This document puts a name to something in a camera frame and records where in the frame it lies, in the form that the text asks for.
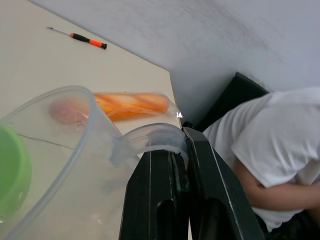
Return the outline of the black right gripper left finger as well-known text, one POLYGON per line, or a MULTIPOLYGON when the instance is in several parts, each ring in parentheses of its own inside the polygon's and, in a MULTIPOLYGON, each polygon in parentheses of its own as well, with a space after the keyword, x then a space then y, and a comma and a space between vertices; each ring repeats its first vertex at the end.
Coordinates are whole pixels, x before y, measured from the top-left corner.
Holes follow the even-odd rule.
POLYGON ((119 239, 188 239, 188 198, 183 158, 166 150, 144 153, 126 186, 119 239))

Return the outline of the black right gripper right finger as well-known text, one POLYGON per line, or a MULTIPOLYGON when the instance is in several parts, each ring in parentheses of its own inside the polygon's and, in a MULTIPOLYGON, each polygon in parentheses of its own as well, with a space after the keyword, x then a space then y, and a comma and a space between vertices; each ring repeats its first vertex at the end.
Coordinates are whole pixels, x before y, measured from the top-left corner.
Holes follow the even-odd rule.
POLYGON ((263 240, 240 181, 203 133, 184 127, 194 240, 263 240))

